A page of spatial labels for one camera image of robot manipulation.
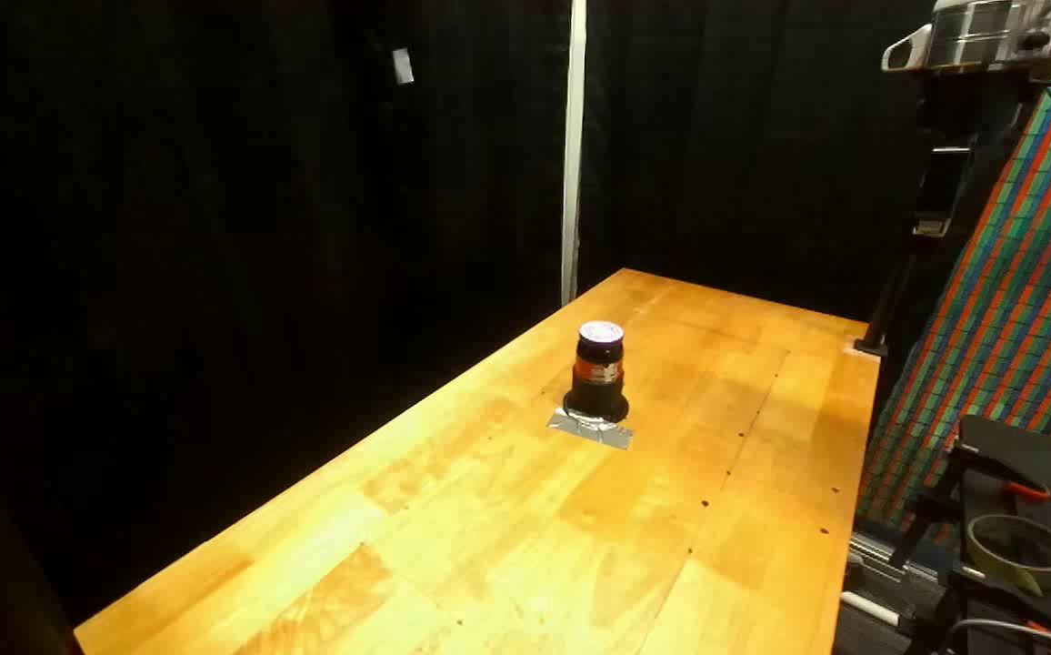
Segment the dark bottle with white cap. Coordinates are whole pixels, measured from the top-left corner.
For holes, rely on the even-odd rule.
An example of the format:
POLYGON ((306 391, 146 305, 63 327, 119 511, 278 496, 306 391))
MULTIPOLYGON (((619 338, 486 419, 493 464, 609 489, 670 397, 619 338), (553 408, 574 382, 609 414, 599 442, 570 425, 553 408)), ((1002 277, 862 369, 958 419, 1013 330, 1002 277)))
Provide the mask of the dark bottle with white cap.
POLYGON ((585 319, 574 342, 570 391, 563 395, 563 408, 622 422, 631 414, 625 387, 625 330, 616 319, 585 319))

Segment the grey tape patch under bottle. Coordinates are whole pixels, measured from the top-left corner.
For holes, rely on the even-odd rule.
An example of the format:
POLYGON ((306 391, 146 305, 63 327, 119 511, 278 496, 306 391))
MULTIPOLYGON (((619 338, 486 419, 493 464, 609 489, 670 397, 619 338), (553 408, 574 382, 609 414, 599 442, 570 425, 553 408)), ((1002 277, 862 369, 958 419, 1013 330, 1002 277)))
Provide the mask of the grey tape patch under bottle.
POLYGON ((556 408, 551 425, 562 429, 562 433, 583 437, 583 442, 622 449, 622 453, 633 443, 633 429, 631 425, 609 422, 609 419, 592 419, 592 414, 580 414, 580 410, 568 410, 568 408, 556 408))

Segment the white tag on curtain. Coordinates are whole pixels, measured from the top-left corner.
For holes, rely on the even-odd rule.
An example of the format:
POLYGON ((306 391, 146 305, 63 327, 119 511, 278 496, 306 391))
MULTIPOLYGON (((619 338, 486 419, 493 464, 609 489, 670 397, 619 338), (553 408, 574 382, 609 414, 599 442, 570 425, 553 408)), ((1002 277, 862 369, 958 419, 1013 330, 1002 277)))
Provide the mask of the white tag on curtain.
POLYGON ((416 61, 410 61, 408 46, 392 51, 392 78, 398 78, 402 88, 416 84, 416 61))

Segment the white vertical pole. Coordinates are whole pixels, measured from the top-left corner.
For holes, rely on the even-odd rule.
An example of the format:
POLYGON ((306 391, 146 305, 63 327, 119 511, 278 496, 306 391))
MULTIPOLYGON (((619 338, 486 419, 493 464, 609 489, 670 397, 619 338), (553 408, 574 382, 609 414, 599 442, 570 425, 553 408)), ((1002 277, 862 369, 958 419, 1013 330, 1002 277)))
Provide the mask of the white vertical pole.
POLYGON ((570 0, 563 74, 563 192, 562 192, 562 304, 580 295, 580 197, 583 197, 583 122, 585 122, 585 0, 570 0))

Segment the colourful striped panel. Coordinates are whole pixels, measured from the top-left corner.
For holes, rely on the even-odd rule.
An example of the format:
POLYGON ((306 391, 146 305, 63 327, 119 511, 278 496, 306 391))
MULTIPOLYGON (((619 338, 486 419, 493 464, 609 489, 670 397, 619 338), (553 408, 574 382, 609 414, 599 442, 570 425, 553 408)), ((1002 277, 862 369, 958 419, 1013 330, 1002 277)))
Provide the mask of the colourful striped panel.
POLYGON ((857 338, 880 362, 870 529, 905 518, 968 414, 1051 437, 1051 61, 893 78, 920 93, 929 170, 857 338))

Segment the black stand beside table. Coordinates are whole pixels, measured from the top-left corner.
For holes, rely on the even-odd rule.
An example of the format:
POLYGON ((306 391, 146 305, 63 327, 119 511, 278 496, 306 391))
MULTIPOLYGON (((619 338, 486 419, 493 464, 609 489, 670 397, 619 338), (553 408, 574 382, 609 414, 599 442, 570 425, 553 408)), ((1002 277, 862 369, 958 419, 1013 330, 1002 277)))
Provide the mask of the black stand beside table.
POLYGON ((930 523, 958 529, 960 561, 908 619, 908 655, 1051 655, 1051 437, 968 414, 895 563, 930 523))

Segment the roll of green tape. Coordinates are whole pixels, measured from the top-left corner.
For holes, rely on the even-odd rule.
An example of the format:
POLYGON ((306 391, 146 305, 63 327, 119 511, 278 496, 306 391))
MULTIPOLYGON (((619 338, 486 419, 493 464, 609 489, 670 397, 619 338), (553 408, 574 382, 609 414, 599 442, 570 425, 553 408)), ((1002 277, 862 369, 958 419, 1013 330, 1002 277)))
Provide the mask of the roll of green tape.
POLYGON ((1051 574, 1051 529, 1023 515, 979 515, 965 523, 968 555, 986 572, 1051 574))

